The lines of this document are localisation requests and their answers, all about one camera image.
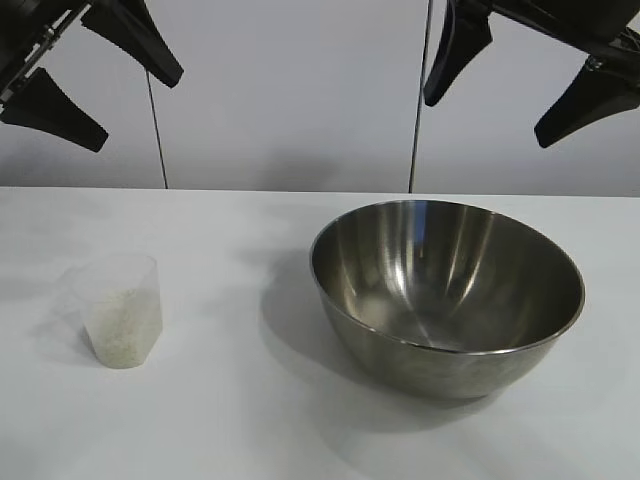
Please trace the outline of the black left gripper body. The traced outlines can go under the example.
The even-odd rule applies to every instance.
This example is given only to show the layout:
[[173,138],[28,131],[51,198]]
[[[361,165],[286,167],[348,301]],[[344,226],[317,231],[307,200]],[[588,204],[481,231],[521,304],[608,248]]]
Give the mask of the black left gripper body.
[[89,1],[1,2],[2,103],[26,87],[43,57],[89,7]]

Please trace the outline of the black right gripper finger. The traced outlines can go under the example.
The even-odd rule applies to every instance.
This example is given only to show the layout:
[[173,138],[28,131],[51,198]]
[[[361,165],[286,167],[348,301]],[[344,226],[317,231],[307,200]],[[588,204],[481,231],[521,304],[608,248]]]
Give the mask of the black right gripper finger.
[[427,106],[435,106],[462,70],[493,40],[492,1],[448,1],[438,50],[423,88]]
[[639,65],[588,57],[564,93],[534,127],[548,148],[577,130],[639,107]]

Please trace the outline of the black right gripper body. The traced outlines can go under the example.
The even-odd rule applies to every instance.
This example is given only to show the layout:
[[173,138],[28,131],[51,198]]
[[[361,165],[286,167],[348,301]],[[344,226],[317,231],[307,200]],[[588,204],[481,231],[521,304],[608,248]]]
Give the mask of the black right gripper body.
[[627,0],[503,0],[493,10],[602,63],[639,66],[639,34],[629,27],[639,3]]

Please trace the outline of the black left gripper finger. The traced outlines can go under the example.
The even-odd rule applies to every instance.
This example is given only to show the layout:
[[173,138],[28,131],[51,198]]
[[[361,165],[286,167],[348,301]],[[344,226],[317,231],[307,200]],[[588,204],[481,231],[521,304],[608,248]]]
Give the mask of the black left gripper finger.
[[92,152],[99,152],[109,136],[42,67],[36,68],[4,104],[1,121],[48,133]]
[[81,23],[118,46],[167,87],[179,83],[184,69],[164,41],[144,1],[93,1]]

